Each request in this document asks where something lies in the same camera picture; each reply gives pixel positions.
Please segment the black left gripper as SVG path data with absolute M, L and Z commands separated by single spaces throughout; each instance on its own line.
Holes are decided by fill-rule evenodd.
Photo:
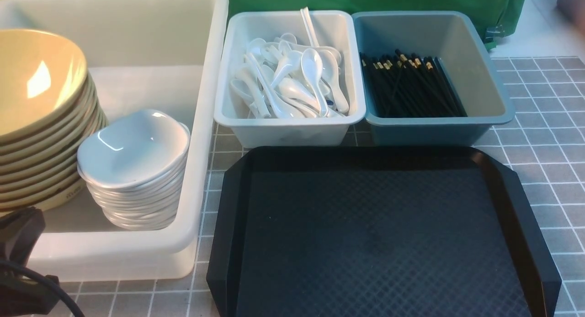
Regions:
M 0 218 L 0 258 L 26 267 L 44 231 L 43 212 L 33 206 L 11 211 Z M 59 299 L 45 286 L 1 267 L 0 314 L 3 317 L 48 315 Z

